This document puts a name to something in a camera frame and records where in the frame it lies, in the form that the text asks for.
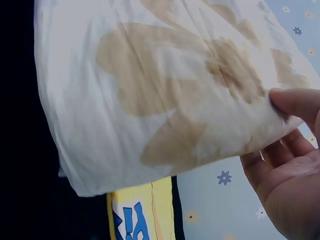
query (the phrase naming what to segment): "finger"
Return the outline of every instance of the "finger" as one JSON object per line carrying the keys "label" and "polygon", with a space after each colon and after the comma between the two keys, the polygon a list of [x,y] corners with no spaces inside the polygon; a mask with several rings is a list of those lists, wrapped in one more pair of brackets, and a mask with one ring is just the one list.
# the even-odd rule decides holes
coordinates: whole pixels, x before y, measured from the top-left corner
{"label": "finger", "polygon": [[282,140],[294,157],[301,157],[315,150],[314,146],[302,136],[298,129],[283,137]]}
{"label": "finger", "polygon": [[257,191],[262,179],[272,167],[262,159],[259,151],[242,155],[240,160],[249,183]]}
{"label": "finger", "polygon": [[311,124],[315,123],[320,110],[320,90],[272,89],[269,95],[272,103],[285,114],[297,116]]}
{"label": "finger", "polygon": [[267,146],[262,151],[263,158],[272,167],[277,168],[294,158],[294,155],[280,141]]}

